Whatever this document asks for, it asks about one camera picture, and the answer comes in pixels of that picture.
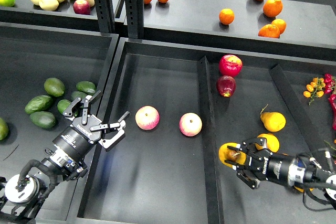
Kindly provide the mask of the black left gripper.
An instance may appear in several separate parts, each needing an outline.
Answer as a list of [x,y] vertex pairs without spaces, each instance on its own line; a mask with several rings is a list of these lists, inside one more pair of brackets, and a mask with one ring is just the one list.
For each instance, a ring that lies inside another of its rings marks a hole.
[[[84,98],[77,96],[62,113],[65,118],[72,121],[72,124],[62,131],[53,143],[75,162],[81,161],[93,148],[93,144],[98,143],[105,151],[110,151],[125,137],[129,111],[115,123],[102,124],[96,116],[89,116],[91,104],[99,98],[101,98],[100,90]],[[81,118],[75,117],[76,111]]]

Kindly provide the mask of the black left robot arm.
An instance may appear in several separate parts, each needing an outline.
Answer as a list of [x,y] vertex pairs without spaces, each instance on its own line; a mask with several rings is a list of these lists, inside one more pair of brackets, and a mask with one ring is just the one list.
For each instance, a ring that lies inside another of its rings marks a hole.
[[62,113],[71,123],[53,140],[56,149],[42,161],[28,161],[11,179],[1,178],[1,207],[13,205],[10,213],[1,212],[1,223],[35,223],[45,200],[60,183],[86,175],[85,156],[97,144],[110,151],[124,138],[128,111],[115,123],[103,123],[90,114],[92,103],[101,96],[97,91],[76,97]]

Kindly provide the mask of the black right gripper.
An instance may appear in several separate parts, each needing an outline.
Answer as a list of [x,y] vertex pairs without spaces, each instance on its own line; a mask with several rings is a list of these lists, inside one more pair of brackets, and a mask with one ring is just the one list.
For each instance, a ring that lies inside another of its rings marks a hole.
[[225,164],[235,170],[236,176],[251,189],[258,189],[260,181],[264,180],[282,186],[293,186],[297,159],[289,155],[271,153],[267,148],[256,149],[255,144],[266,146],[266,141],[263,137],[256,137],[238,143],[240,148],[229,147],[231,150],[245,153],[247,159],[245,166],[230,160],[226,160]]

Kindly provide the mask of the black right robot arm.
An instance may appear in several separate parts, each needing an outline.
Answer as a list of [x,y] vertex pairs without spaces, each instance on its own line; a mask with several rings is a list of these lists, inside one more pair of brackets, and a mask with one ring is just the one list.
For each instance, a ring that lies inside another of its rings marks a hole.
[[249,188],[257,189],[261,181],[302,190],[307,198],[323,205],[322,211],[335,209],[335,170],[327,148],[321,150],[327,160],[324,169],[309,153],[296,156],[278,154],[267,146],[265,137],[248,139],[241,144],[226,143],[219,149],[219,160],[236,171]]

